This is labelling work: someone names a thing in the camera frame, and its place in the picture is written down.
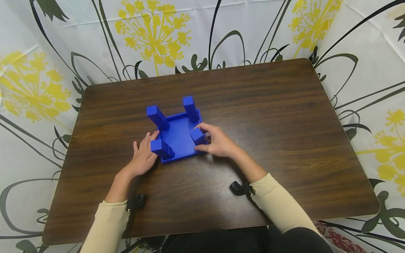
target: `brown tabletop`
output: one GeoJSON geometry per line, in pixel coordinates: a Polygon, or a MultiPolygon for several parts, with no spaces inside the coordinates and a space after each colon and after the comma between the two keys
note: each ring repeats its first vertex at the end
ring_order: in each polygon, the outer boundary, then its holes
{"type": "MultiPolygon", "coordinates": [[[[156,129],[146,107],[166,116],[194,97],[203,121],[220,126],[297,200],[313,220],[377,213],[378,201],[310,61],[288,60],[90,86],[43,234],[46,245],[83,242],[132,142],[156,129]]],[[[148,196],[125,237],[271,224],[233,181],[227,159],[198,155],[139,178],[148,196]]]]}

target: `red pattern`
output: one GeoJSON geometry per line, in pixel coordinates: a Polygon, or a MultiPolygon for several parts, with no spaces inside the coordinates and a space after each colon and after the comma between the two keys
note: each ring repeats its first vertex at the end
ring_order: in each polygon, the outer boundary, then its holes
{"type": "Polygon", "coordinates": [[[333,230],[333,228],[328,227],[321,222],[317,222],[315,226],[321,235],[332,241],[335,246],[346,251],[347,253],[366,253],[362,247],[352,242],[348,238],[338,234],[333,230]]]}

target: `left hand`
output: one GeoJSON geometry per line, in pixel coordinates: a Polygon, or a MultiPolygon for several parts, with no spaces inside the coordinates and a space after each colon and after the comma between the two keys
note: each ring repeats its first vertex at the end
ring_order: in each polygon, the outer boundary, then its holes
{"type": "Polygon", "coordinates": [[[152,134],[148,132],[139,144],[139,148],[138,143],[134,141],[134,156],[128,165],[122,169],[122,172],[134,178],[145,174],[150,168],[152,168],[158,155],[151,151],[151,141],[155,140],[158,135],[159,130],[152,134]]]}

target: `forearm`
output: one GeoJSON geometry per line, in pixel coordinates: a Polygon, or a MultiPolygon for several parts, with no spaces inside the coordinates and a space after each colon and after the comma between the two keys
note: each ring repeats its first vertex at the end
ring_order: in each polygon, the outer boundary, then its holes
{"type": "Polygon", "coordinates": [[[267,172],[241,148],[235,149],[230,158],[238,165],[249,183],[259,181],[267,175],[267,172]]]}
{"type": "Polygon", "coordinates": [[[126,201],[100,203],[81,253],[116,253],[128,219],[126,201]]]}
{"type": "Polygon", "coordinates": [[[110,191],[105,197],[105,202],[116,203],[128,199],[129,186],[135,175],[131,175],[125,169],[121,170],[114,178],[110,191]]]}
{"type": "Polygon", "coordinates": [[[272,220],[281,233],[296,227],[306,227],[318,233],[311,219],[297,201],[245,151],[238,149],[231,158],[255,190],[253,201],[272,220]]]}
{"type": "Polygon", "coordinates": [[[117,252],[129,219],[126,203],[132,179],[133,175],[125,169],[115,176],[105,200],[98,206],[94,223],[83,244],[82,253],[117,252]]]}
{"type": "Polygon", "coordinates": [[[306,227],[319,234],[298,202],[269,173],[250,186],[256,193],[252,200],[281,233],[296,227],[306,227]]]}

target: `person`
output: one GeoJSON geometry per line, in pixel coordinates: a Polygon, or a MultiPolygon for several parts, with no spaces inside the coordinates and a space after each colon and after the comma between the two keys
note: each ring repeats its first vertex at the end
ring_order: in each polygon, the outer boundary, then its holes
{"type": "MultiPolygon", "coordinates": [[[[162,253],[332,252],[301,206],[241,147],[217,126],[201,123],[197,127],[210,134],[211,143],[198,145],[195,149],[232,159],[255,191],[252,200],[270,218],[281,235],[277,239],[267,238],[269,236],[267,227],[174,235],[166,239],[162,246],[162,253]]],[[[146,173],[155,163],[157,155],[151,152],[150,142],[155,140],[158,134],[159,131],[147,133],[139,147],[136,141],[133,143],[134,156],[129,164],[115,176],[105,200],[99,204],[81,253],[115,253],[117,251],[129,218],[126,210],[129,185],[133,178],[146,173]]]]}

